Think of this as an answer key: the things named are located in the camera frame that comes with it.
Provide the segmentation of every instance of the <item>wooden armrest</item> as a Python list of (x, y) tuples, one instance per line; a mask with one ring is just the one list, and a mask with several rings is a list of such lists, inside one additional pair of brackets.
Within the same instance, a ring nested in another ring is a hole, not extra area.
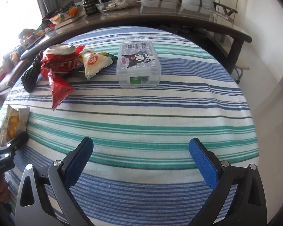
[(233, 9), (233, 8), (231, 8), (231, 7), (225, 6), (225, 5), (223, 5), (223, 4), (217, 3), (217, 2), (214, 2), (215, 9), (216, 9), (216, 6), (217, 6), (217, 5), (218, 5), (218, 6), (221, 6), (221, 7), (223, 8), (223, 11), (224, 11), (225, 15), (227, 15), (227, 16), (230, 16), (230, 15), (233, 14), (233, 13), (238, 13), (237, 10), (235, 10), (235, 9)]

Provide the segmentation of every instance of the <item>table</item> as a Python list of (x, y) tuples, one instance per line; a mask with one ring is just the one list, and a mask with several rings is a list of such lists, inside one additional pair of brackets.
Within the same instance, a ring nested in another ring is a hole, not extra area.
[[(121, 89), (112, 64), (91, 81), (68, 78), (75, 90), (55, 111), (41, 76), (32, 94), (20, 82), (13, 87), (3, 112), (7, 104), (31, 107), (30, 140), (6, 175), (13, 206), (26, 164), (62, 160), (84, 137), (93, 139), (94, 152), (71, 191), (95, 225), (188, 225), (211, 193), (189, 154), (193, 137), (220, 160), (258, 164), (255, 127), (243, 93), (200, 47), (143, 27), (99, 29), (66, 42), (117, 55), (121, 43), (136, 40), (152, 41), (158, 53), (158, 86)], [(234, 192), (233, 187), (218, 219)], [(62, 219), (50, 187), (48, 194)]]
[[(214, 44), (206, 48), (229, 72), (232, 73), (237, 62), (244, 41), (251, 43), (252, 38), (241, 28), (230, 22), (227, 17), (215, 11), (189, 4), (171, 2), (142, 2), (136, 7), (110, 13), (98, 13), (92, 16), (85, 16), (77, 21), (53, 30), (45, 35), (35, 46), (25, 51), (21, 59), (34, 58), (40, 50), (62, 43), (63, 41), (86, 33), (88, 31), (106, 28), (111, 26), (138, 25), (150, 28), (158, 26), (185, 26), (185, 29), (204, 29), (210, 32), (217, 32), (232, 37), (231, 50), (227, 53), (211, 35)], [(180, 33), (180, 36), (193, 41), (191, 33)]]

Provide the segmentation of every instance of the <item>plastic box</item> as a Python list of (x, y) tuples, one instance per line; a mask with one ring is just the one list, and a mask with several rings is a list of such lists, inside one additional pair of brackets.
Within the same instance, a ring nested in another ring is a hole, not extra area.
[(161, 65), (153, 44), (150, 41), (122, 44), (116, 74), (121, 88), (158, 85)]

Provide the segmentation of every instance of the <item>green label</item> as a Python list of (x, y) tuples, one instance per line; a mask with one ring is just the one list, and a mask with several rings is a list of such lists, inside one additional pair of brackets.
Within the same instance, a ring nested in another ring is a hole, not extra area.
[(134, 85), (134, 84), (141, 84), (141, 77), (140, 76), (135, 76), (135, 77), (130, 77), (130, 84)]

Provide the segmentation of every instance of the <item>round table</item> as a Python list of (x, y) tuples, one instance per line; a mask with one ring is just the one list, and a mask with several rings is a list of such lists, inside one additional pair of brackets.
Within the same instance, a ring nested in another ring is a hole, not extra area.
[[(30, 106), (29, 142), (17, 151), (7, 172), (14, 206), (26, 164), (62, 160), (84, 137), (94, 152), (71, 187), (96, 225), (186, 226), (211, 193), (190, 156), (198, 137), (220, 160), (247, 167), (258, 163), (255, 127), (243, 93), (226, 70), (192, 42), (143, 27), (95, 30), (67, 43), (117, 55), (120, 44), (151, 41), (162, 71), (160, 84), (121, 89), (116, 65), (90, 81), (68, 78), (75, 90), (52, 111), (51, 91), (41, 76), (31, 94), (20, 81), (3, 105)], [(47, 187), (58, 218), (63, 219)], [(233, 187), (218, 219), (225, 216)]]

